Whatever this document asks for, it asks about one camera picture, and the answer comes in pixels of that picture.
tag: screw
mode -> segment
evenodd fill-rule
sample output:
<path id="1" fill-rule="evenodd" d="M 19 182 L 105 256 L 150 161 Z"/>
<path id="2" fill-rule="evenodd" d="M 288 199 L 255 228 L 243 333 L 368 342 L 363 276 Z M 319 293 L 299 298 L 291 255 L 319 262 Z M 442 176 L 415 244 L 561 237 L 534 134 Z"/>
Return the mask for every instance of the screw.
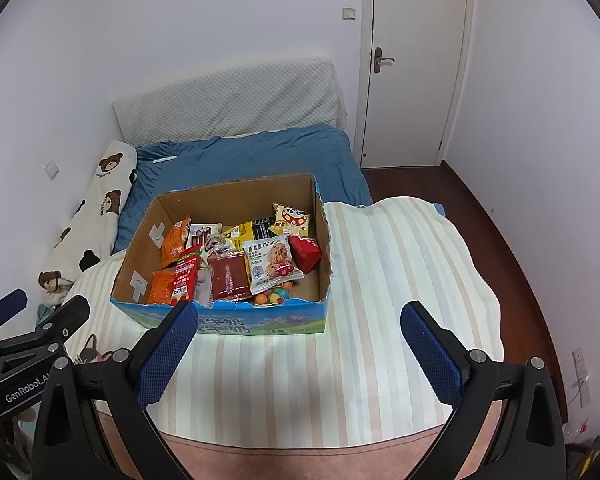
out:
<path id="1" fill-rule="evenodd" d="M 487 360 L 487 354 L 482 350 L 471 350 L 469 352 L 469 357 L 477 363 L 483 363 Z"/>
<path id="2" fill-rule="evenodd" d="M 58 370 L 62 370 L 68 364 L 69 364 L 69 359 L 67 359 L 66 357 L 59 357 L 58 359 L 56 359 L 56 362 L 54 363 L 54 367 L 57 368 Z"/>
<path id="3" fill-rule="evenodd" d="M 544 361 L 539 357 L 532 357 L 530 362 L 532 367 L 537 370 L 542 370 L 544 368 Z"/>
<path id="4" fill-rule="evenodd" d="M 115 352 L 113 352 L 112 358 L 115 362 L 117 363 L 121 363 L 126 361 L 126 358 L 129 357 L 129 350 L 126 350 L 125 348 L 120 348 L 118 350 L 116 350 Z"/>

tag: snack bag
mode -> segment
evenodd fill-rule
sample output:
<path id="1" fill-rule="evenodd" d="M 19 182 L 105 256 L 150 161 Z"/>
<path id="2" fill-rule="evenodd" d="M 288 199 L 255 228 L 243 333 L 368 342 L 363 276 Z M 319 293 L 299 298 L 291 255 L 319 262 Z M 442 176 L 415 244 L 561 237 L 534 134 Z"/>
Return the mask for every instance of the snack bag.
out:
<path id="1" fill-rule="evenodd" d="M 209 269 L 214 300 L 240 301 L 252 296 L 243 252 L 212 256 Z"/>
<path id="2" fill-rule="evenodd" d="M 291 259 L 288 235 L 243 242 L 242 247 L 249 260 L 253 294 L 304 278 L 302 270 Z"/>
<path id="3" fill-rule="evenodd" d="M 261 240 L 262 238 L 269 238 L 269 228 L 273 224 L 273 216 L 266 218 L 259 218 L 244 224 L 237 225 L 231 229 L 224 231 L 224 236 L 229 238 L 235 246 L 236 251 L 242 250 L 242 242 L 247 240 Z"/>
<path id="4" fill-rule="evenodd" d="M 276 220 L 269 231 L 277 235 L 309 235 L 309 215 L 288 205 L 274 204 Z"/>
<path id="5" fill-rule="evenodd" d="M 185 250 L 178 258 L 173 279 L 171 306 L 175 306 L 180 300 L 192 301 L 199 262 L 200 246 Z"/>
<path id="6" fill-rule="evenodd" d="M 205 308 L 211 307 L 213 298 L 211 297 L 211 271 L 209 269 L 198 269 L 196 286 L 193 289 L 193 301 Z"/>
<path id="7" fill-rule="evenodd" d="M 162 241 L 162 268 L 173 265 L 184 251 L 184 245 L 189 236 L 189 225 L 191 216 L 187 215 L 184 220 L 174 225 Z"/>
<path id="8" fill-rule="evenodd" d="M 151 292 L 146 300 L 147 305 L 154 303 L 169 304 L 173 293 L 174 272 L 171 270 L 156 270 L 154 280 L 151 282 Z"/>
<path id="9" fill-rule="evenodd" d="M 313 238 L 289 235 L 289 245 L 291 245 L 291 252 L 298 263 L 298 269 L 305 274 L 308 274 L 322 257 L 320 246 Z"/>
<path id="10" fill-rule="evenodd" d="M 222 224 L 191 224 L 185 249 L 194 245 L 204 247 L 211 235 L 217 235 L 222 230 Z"/>
<path id="11" fill-rule="evenodd" d="M 206 243 L 202 247 L 202 253 L 200 254 L 202 261 L 205 264 L 203 267 L 208 266 L 209 257 L 213 254 L 225 254 L 234 251 L 234 244 L 222 233 L 209 236 L 209 238 L 206 239 Z"/>

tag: striped blanket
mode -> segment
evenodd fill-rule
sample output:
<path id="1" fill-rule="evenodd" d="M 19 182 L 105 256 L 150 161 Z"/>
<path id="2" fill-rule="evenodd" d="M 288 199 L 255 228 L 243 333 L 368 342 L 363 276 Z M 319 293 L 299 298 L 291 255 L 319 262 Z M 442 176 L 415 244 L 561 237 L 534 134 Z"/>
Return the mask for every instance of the striped blanket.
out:
<path id="1" fill-rule="evenodd" d="M 360 446 L 443 424 L 438 402 L 400 334 L 402 306 L 420 300 L 467 348 L 502 360 L 500 308 L 454 226 L 410 197 L 355 208 L 325 204 L 333 277 L 324 334 L 198 334 L 160 402 L 148 407 L 168 434 L 226 446 Z M 124 252 L 88 269 L 70 291 L 91 317 L 98 350 L 131 348 L 144 329 L 109 303 Z"/>

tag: red snack package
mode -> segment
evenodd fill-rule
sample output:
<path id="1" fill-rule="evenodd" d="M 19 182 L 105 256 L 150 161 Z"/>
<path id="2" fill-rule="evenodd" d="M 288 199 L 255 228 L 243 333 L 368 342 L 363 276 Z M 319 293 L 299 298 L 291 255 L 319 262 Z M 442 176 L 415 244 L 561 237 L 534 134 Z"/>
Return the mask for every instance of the red snack package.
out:
<path id="1" fill-rule="evenodd" d="M 213 255 L 208 264 L 214 300 L 240 301 L 252 296 L 244 252 Z"/>
<path id="2" fill-rule="evenodd" d="M 173 276 L 171 306 L 175 306 L 180 300 L 193 301 L 193 291 L 196 288 L 196 276 L 198 274 L 199 263 L 199 245 L 193 246 L 180 254 Z"/>
<path id="3" fill-rule="evenodd" d="M 156 270 L 151 283 L 151 292 L 146 304 L 169 304 L 173 294 L 173 269 Z"/>
<path id="4" fill-rule="evenodd" d="M 304 238 L 296 235 L 289 235 L 289 245 L 294 256 L 298 269 L 308 274 L 315 264 L 320 261 L 322 251 L 313 238 Z"/>

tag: bear print pillow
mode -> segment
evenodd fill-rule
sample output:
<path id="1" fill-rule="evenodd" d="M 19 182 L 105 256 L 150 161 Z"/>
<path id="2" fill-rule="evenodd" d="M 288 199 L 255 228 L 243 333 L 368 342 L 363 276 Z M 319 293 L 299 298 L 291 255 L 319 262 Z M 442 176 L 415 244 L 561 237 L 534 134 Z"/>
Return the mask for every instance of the bear print pillow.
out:
<path id="1" fill-rule="evenodd" d="M 136 149 L 114 140 L 96 165 L 84 200 L 38 276 L 43 303 L 62 303 L 80 274 L 111 254 L 118 218 L 125 206 L 136 171 Z"/>

